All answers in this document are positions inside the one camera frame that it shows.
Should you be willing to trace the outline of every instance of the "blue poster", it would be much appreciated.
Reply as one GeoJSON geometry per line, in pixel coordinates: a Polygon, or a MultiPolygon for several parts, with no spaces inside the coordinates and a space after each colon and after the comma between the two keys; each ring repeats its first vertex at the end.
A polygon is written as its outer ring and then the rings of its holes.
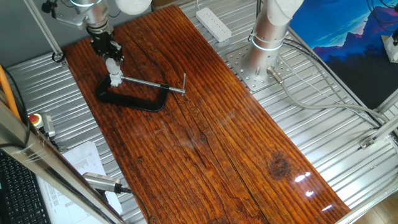
{"type": "Polygon", "coordinates": [[[290,26],[368,107],[376,108],[398,88],[398,65],[389,62],[381,39],[398,29],[397,3],[304,0],[290,26]],[[395,83],[386,85],[388,80],[395,83]]]}

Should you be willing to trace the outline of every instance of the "wooden table top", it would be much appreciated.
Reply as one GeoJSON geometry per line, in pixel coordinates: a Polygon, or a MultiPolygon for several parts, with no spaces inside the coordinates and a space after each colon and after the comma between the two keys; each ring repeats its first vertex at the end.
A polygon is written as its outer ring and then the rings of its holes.
{"type": "MultiPolygon", "coordinates": [[[[127,77],[181,88],[187,74],[187,94],[169,93],[160,112],[124,108],[95,98],[108,72],[90,39],[65,48],[154,223],[334,223],[349,212],[178,7],[115,28],[115,41],[127,77]]],[[[158,89],[123,82],[112,91],[153,100],[158,89]]]]}

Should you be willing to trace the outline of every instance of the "metal bracket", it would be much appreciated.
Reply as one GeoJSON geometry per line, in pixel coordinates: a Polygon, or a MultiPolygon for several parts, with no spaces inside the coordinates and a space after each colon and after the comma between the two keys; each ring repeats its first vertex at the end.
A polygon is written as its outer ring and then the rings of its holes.
{"type": "Polygon", "coordinates": [[[367,147],[369,147],[373,144],[374,144],[374,140],[371,137],[368,137],[367,139],[365,139],[359,143],[359,145],[362,147],[362,149],[366,149],[367,147]]]}
{"type": "Polygon", "coordinates": [[[372,135],[367,137],[365,140],[361,141],[359,145],[366,149],[367,147],[374,144],[381,137],[388,136],[391,132],[393,132],[398,127],[398,115],[395,115],[392,119],[390,119],[386,124],[383,124],[377,131],[375,131],[372,135]]]}

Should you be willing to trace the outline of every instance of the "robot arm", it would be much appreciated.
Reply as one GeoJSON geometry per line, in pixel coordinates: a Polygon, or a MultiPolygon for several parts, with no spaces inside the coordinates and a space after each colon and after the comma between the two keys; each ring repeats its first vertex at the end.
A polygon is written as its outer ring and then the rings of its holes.
{"type": "Polygon", "coordinates": [[[302,3],[303,0],[264,1],[264,7],[253,28],[251,46],[243,56],[241,63],[245,74],[250,74],[247,75],[248,80],[266,79],[267,69],[277,65],[277,56],[289,28],[290,20],[302,3]]]}
{"type": "Polygon", "coordinates": [[[64,17],[55,13],[57,0],[43,3],[44,12],[51,12],[59,22],[86,29],[91,36],[91,47],[104,62],[112,58],[118,65],[123,61],[122,47],[113,40],[113,27],[108,22],[109,7],[107,0],[71,0],[77,16],[64,17]]]}

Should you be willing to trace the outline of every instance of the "metal plate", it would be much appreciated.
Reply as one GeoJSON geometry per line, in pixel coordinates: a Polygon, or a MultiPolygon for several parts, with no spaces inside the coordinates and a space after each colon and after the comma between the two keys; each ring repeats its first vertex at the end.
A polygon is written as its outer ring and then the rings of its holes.
{"type": "MultiPolygon", "coordinates": [[[[238,75],[242,78],[242,82],[251,90],[258,91],[265,88],[270,83],[275,82],[274,79],[267,74],[266,71],[260,71],[260,74],[247,73],[241,67],[242,56],[249,50],[249,45],[241,49],[235,50],[227,55],[228,62],[232,65],[238,75]]],[[[284,62],[278,62],[275,66],[279,75],[285,76],[291,71],[284,62]]]]}

